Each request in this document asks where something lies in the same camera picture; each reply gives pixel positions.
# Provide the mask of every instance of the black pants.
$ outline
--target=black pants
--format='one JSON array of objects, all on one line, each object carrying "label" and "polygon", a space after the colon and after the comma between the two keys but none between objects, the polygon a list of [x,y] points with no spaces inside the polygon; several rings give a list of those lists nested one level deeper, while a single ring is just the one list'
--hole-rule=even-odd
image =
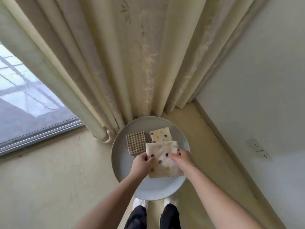
[{"label": "black pants", "polygon": [[[160,229],[181,229],[179,212],[173,204],[167,204],[161,214]],[[146,229],[146,209],[137,206],[130,214],[124,229]]]}]

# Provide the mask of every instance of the folded cloth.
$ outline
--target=folded cloth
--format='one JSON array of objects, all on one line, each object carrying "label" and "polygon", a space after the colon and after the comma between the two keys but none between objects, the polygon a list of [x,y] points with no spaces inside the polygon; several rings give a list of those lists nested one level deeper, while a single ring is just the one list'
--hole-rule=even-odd
[{"label": "folded cloth", "polygon": [[172,141],[169,127],[157,129],[149,132],[152,142]]},{"label": "folded cloth", "polygon": [[146,143],[147,157],[155,156],[153,168],[148,173],[150,178],[161,177],[178,177],[184,175],[183,171],[179,169],[177,164],[170,159],[167,153],[177,154],[177,141]]},{"label": "folded cloth", "polygon": [[144,131],[126,135],[129,155],[137,156],[146,151]]}]

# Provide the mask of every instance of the foot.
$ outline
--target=foot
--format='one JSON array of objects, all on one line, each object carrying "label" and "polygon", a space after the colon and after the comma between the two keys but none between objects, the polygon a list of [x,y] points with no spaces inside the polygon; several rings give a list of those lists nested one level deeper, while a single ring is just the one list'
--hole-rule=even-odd
[{"label": "foot", "polygon": [[163,206],[166,207],[167,204],[173,204],[174,206],[178,206],[178,195],[177,193],[174,193],[171,196],[168,196],[167,198],[164,199],[163,201]]},{"label": "foot", "polygon": [[132,209],[135,209],[137,206],[143,206],[147,210],[148,209],[148,201],[143,200],[143,199],[139,199],[139,198],[135,198],[134,203],[132,205]]}]

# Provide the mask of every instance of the hand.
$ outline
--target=hand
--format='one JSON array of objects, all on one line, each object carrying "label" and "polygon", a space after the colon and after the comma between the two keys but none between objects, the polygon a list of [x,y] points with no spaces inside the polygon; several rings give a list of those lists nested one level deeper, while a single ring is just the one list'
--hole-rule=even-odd
[{"label": "hand", "polygon": [[189,171],[192,168],[196,168],[196,165],[191,158],[189,151],[179,149],[177,154],[168,154],[168,157],[172,159],[178,167],[184,172],[185,176],[188,177]]},{"label": "hand", "polygon": [[139,178],[142,181],[153,167],[153,161],[155,157],[151,157],[148,161],[146,159],[146,153],[141,153],[140,155],[136,156],[132,162],[132,169],[129,175],[135,178]]}]

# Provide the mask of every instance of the wall socket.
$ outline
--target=wall socket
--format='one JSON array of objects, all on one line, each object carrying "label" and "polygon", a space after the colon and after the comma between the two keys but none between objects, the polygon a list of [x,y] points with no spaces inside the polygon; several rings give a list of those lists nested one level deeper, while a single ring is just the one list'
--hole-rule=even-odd
[{"label": "wall socket", "polygon": [[261,144],[254,138],[247,140],[247,145],[256,154],[257,157],[261,157],[266,161],[272,161],[272,158],[268,152],[261,146]]}]

